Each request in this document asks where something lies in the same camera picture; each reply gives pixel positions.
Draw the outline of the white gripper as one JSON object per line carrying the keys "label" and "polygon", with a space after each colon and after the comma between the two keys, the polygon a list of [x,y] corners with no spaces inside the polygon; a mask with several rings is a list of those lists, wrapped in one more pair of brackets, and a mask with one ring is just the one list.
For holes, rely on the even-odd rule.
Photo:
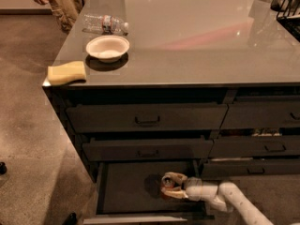
{"label": "white gripper", "polygon": [[211,202],[217,196],[218,185],[216,183],[203,181],[202,179],[196,177],[191,177],[188,179],[184,174],[178,172],[166,172],[164,176],[165,175],[170,176],[175,184],[178,185],[181,185],[187,180],[185,184],[185,190],[176,187],[172,189],[163,187],[161,192],[168,197],[175,199],[189,198],[194,202]]}

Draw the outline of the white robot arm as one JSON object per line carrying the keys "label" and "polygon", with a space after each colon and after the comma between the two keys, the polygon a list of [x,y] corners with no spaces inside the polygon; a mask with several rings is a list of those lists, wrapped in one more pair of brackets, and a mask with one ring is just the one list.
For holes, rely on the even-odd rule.
{"label": "white robot arm", "polygon": [[166,172],[161,178],[161,192],[175,199],[203,201],[222,212],[236,209],[247,225],[274,225],[231,181],[204,181],[178,172]]}

